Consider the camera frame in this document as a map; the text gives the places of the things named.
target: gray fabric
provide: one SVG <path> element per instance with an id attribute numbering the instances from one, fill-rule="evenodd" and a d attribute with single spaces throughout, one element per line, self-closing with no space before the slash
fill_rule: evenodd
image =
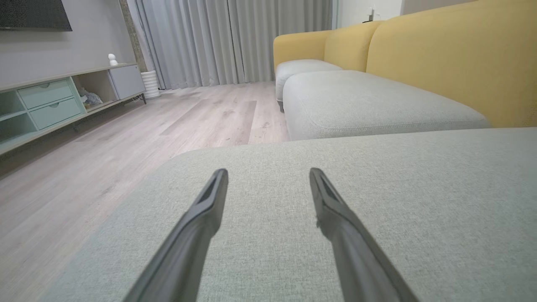
<path id="1" fill-rule="evenodd" d="M 215 148 L 160 167 L 43 301 L 119 301 L 217 168 L 222 225 L 199 300 L 341 300 L 308 172 L 325 171 L 422 301 L 537 299 L 537 128 Z"/>
<path id="2" fill-rule="evenodd" d="M 459 102 L 354 70 L 295 75 L 284 99 L 292 140 L 490 127 Z"/>
<path id="3" fill-rule="evenodd" d="M 331 26 L 331 0 L 136 2 L 167 89 L 271 81 L 276 36 Z"/>
<path id="4" fill-rule="evenodd" d="M 287 61 L 278 64 L 276 67 L 276 100 L 284 100 L 284 85 L 292 75 L 331 70 L 342 70 L 342 68 L 328 62 L 311 59 Z"/>

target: tv stand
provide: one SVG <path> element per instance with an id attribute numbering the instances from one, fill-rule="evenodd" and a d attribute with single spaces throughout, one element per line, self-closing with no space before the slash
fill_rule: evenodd
<path id="1" fill-rule="evenodd" d="M 86 108 L 82 87 L 103 103 Z M 146 104 L 144 92 L 136 63 L 0 87 L 0 154 L 134 97 Z"/>

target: curtain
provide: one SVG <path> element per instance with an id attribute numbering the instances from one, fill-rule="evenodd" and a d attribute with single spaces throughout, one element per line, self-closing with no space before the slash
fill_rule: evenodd
<path id="1" fill-rule="evenodd" d="M 167 89 L 274 79 L 272 42 L 331 29 L 331 0 L 136 0 Z"/>

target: open shelf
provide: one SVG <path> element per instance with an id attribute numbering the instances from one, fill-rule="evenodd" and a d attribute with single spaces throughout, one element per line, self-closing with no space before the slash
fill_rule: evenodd
<path id="1" fill-rule="evenodd" d="M 95 110 L 100 109 L 100 108 L 102 108 L 102 107 L 106 107 L 106 106 L 108 106 L 108 105 L 110 105 L 110 104 L 112 104 L 112 103 L 115 103 L 115 101 L 113 101 L 113 100 L 109 100 L 108 102 L 104 102 L 104 103 L 102 103 L 102 104 L 98 104 L 98 105 L 91 106 L 91 107 L 87 108 L 86 110 L 87 110 L 88 112 L 92 112 L 92 111 L 95 111 Z"/>
<path id="2" fill-rule="evenodd" d="M 37 132 L 26 112 L 0 121 L 0 150 L 32 138 Z"/>
<path id="3" fill-rule="evenodd" d="M 8 91 L 0 94 L 0 120 L 11 118 L 17 116 L 11 116 L 14 113 L 23 114 L 26 108 L 24 108 L 23 103 L 20 101 L 19 96 L 16 91 Z"/>
<path id="4" fill-rule="evenodd" d="M 14 113 L 0 114 L 0 121 L 7 120 L 7 119 L 10 119 L 10 118 L 14 118 L 14 117 L 19 116 L 19 115 L 24 114 L 24 113 L 26 113 L 26 111 L 18 111 L 18 112 L 14 112 Z"/>

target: white figurine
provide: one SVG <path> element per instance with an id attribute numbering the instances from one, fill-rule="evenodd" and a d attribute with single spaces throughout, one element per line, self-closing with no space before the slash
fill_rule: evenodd
<path id="1" fill-rule="evenodd" d="M 108 59 L 110 60 L 110 66 L 116 66 L 118 64 L 114 54 L 108 54 Z"/>

